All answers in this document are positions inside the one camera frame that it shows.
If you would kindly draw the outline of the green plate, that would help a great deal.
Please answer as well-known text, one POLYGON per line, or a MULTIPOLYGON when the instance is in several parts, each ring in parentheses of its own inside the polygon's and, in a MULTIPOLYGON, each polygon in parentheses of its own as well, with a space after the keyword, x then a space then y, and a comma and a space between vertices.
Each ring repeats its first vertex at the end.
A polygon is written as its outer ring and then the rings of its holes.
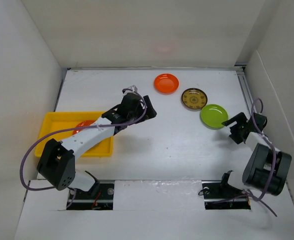
POLYGON ((200 111, 201 121, 209 128, 223 128, 223 122, 229 119, 228 112, 218 104, 207 104, 200 111))

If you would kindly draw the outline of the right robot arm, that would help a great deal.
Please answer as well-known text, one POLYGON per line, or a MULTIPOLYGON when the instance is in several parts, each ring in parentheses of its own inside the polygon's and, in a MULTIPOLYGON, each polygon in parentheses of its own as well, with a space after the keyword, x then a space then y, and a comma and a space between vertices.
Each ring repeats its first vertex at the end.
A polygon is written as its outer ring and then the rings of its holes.
POLYGON ((252 151, 242 174, 242 183, 278 196, 285 186, 292 156, 272 146, 268 137, 262 134, 267 122, 264 115, 253 113, 248 119, 240 112, 222 125, 230 128, 229 137, 236 144, 244 143, 252 151))

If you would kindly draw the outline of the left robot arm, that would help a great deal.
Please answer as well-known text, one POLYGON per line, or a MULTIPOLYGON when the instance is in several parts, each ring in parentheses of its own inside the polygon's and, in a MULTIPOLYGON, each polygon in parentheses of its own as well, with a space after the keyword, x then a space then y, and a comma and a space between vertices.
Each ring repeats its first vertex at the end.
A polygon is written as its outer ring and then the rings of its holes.
POLYGON ((47 141, 37 171, 58 191, 71 188, 81 190, 87 198, 94 198, 100 182, 88 171, 77 171, 76 161, 103 140, 156 115, 148 95, 141 96, 126 88, 121 103, 104 112, 94 123, 81 127, 68 138, 47 141))

